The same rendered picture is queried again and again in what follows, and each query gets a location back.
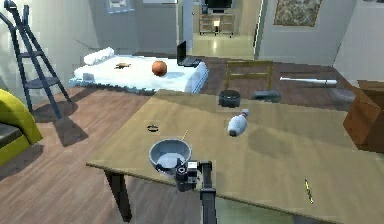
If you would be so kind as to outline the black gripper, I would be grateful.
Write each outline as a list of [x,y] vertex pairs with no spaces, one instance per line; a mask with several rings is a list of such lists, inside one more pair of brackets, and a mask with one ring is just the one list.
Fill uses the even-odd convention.
[[191,176],[188,170],[182,166],[182,160],[177,159],[176,163],[176,175],[175,182],[176,187],[180,192],[186,192],[193,189],[193,183],[191,182]]

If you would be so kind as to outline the grey mixing bowl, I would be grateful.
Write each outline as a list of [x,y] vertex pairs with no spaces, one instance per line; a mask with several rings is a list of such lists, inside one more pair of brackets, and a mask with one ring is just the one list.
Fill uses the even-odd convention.
[[192,148],[180,139],[163,139],[149,150],[149,161],[160,173],[172,176],[176,171],[177,159],[185,164],[191,159]]

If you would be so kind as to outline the white bed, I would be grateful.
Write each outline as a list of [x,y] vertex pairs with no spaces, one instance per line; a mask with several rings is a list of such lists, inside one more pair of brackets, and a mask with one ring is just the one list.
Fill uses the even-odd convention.
[[[167,64],[167,73],[158,77],[152,72],[155,61]],[[115,69],[118,63],[129,63],[129,67]],[[176,59],[132,55],[114,55],[95,65],[85,65],[74,71],[69,80],[72,86],[89,84],[110,85],[127,88],[135,92],[158,91],[159,89],[198,93],[208,78],[209,70],[204,62],[197,67],[183,67]]]

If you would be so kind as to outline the white bowling pin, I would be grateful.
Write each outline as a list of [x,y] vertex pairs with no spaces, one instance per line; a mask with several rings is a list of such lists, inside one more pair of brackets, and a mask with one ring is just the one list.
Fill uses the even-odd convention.
[[243,109],[240,114],[232,117],[228,123],[227,131],[231,137],[241,135],[247,128],[248,109]]

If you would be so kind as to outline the black round pot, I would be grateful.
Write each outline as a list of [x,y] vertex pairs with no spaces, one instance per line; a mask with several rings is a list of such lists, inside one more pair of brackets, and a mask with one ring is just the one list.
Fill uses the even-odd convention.
[[240,106],[241,95],[235,90],[223,90],[219,94],[218,104],[222,107],[235,108]]

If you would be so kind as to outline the olive wooden table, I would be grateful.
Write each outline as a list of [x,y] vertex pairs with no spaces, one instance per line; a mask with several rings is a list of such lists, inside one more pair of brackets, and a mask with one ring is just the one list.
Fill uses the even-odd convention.
[[212,162],[223,198],[338,224],[384,224],[384,158],[355,147],[343,127],[345,112],[253,100],[241,105],[250,112],[248,125],[231,137],[227,125],[238,109],[220,107],[213,95],[161,90],[88,163],[165,182],[149,149],[188,130],[193,159]]

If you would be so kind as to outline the orange basketball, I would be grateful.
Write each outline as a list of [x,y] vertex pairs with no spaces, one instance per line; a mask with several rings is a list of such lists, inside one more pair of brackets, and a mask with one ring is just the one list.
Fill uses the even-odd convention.
[[155,76],[164,76],[167,73],[167,64],[164,61],[155,61],[152,64],[152,72]]

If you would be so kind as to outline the dark grey flat box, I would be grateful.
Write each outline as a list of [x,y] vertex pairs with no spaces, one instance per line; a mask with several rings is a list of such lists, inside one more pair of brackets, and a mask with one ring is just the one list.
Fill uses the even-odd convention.
[[252,100],[278,103],[281,100],[281,95],[275,90],[255,91]]

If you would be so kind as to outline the white pillow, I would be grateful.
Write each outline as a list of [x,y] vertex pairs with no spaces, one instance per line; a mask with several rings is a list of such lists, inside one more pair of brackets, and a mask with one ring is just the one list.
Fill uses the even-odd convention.
[[95,65],[97,63],[103,62],[106,59],[112,57],[114,54],[115,54],[114,50],[111,47],[107,47],[102,50],[86,55],[84,57],[84,63],[86,65]]

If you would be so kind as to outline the yellow black pen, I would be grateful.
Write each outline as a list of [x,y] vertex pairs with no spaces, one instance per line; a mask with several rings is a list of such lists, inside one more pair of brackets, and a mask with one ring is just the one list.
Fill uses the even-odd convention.
[[307,196],[308,196],[309,202],[311,204],[313,204],[314,200],[313,200],[312,192],[311,192],[310,185],[309,185],[309,182],[308,182],[307,179],[304,179],[304,184],[305,184],[305,188],[306,188],[306,192],[307,192]]

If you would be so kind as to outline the grey room door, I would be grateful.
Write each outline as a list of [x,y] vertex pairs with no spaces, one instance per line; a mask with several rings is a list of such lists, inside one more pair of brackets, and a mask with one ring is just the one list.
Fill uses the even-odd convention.
[[193,46],[193,19],[193,0],[182,0],[183,40],[186,42],[187,52]]

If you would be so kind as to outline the white baseball bat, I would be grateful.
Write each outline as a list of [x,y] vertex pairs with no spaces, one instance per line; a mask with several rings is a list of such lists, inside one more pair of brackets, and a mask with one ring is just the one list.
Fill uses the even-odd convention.
[[306,82],[313,84],[323,84],[323,85],[336,85],[337,80],[331,79],[303,79],[303,78],[289,78],[289,77],[280,77],[280,81],[297,81],[297,82]]

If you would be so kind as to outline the dark blue step ladder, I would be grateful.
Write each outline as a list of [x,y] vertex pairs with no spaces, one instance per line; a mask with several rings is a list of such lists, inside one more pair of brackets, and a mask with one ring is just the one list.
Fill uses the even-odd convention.
[[[13,0],[4,0],[3,7],[12,15],[14,19],[14,23],[12,23],[3,13],[0,12],[0,19],[7,25],[11,34],[13,49],[28,110],[33,112],[30,90],[43,89],[50,101],[56,118],[61,119],[62,114],[50,87],[57,85],[65,99],[68,102],[70,102],[71,99],[29,26],[29,6],[23,6],[22,14],[19,14],[17,5]],[[38,75],[37,78],[27,80],[23,64],[24,59],[31,60]]]

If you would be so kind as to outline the brown cardboard box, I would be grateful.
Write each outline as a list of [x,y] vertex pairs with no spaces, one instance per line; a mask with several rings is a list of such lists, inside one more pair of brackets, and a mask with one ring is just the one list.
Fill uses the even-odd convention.
[[359,80],[344,128],[356,147],[384,154],[384,82]]

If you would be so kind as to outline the floral framed wall picture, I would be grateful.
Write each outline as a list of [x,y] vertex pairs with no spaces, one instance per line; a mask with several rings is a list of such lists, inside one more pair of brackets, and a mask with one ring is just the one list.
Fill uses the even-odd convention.
[[314,27],[322,0],[278,0],[274,24]]

